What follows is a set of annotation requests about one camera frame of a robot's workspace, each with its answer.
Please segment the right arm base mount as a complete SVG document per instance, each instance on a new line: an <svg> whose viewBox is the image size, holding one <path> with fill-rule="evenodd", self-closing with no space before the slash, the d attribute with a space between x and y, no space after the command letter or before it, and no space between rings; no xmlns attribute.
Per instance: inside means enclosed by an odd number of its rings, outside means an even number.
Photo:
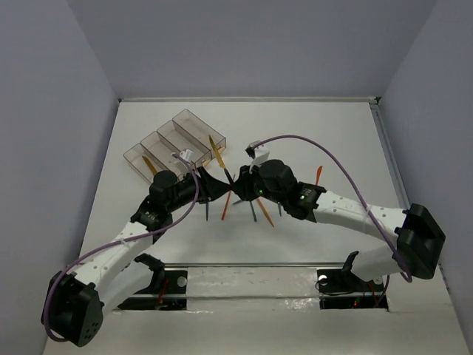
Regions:
<svg viewBox="0 0 473 355"><path fill-rule="evenodd" d="M341 269L318 269L315 288L319 293L322 310L389 308L387 287L383 281L366 282L354 276L343 275Z"/></svg>

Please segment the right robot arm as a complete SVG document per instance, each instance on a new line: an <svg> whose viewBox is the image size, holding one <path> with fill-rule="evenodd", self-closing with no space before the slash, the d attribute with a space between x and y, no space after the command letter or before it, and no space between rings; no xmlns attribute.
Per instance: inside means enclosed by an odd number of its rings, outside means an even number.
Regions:
<svg viewBox="0 0 473 355"><path fill-rule="evenodd" d="M340 226L383 241L379 248L349 254L340 272L347 289L391 274L422 280L435 275L446 235L425 206L385 208L351 200L298 181L281 160L242 166L231 187L242 200L265 198L298 220Z"/></svg>

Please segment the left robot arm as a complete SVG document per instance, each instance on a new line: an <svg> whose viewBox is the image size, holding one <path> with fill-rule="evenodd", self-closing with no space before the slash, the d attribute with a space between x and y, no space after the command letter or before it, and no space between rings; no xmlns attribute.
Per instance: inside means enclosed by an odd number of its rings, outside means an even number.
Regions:
<svg viewBox="0 0 473 355"><path fill-rule="evenodd" d="M47 336L84 347L98 332L105 315L129 296L143 289L159 290L164 265L146 249L182 222L196 204L222 197L233 184L233 177L223 182L202 167L182 179L169 170L158 172L148 195L116 238L52 277L41 315ZM173 212L183 206L188 210L175 220Z"/></svg>

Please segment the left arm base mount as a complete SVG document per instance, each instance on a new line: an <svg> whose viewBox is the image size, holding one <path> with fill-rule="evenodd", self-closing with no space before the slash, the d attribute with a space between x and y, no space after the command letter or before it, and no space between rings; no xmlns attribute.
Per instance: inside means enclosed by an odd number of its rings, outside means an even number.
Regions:
<svg viewBox="0 0 473 355"><path fill-rule="evenodd" d="M188 272L166 270L160 279L123 301L122 311L184 311L187 309Z"/></svg>

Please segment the yellow knife green handle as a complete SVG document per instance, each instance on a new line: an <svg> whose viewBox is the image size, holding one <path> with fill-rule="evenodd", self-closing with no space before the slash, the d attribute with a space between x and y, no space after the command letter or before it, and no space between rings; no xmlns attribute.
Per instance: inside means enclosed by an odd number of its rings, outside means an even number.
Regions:
<svg viewBox="0 0 473 355"><path fill-rule="evenodd" d="M208 139L209 139L209 143L211 145L211 148L214 152L214 156L215 158L217 159L217 162L219 164L219 166L223 169L224 173L225 173L225 176L227 177L228 179L228 182L233 185L234 184L234 178L231 176L230 172L228 171L225 163L224 163L224 160L222 159L221 157L221 154L219 153L219 150L213 140L213 138L209 135L208 136Z"/></svg>

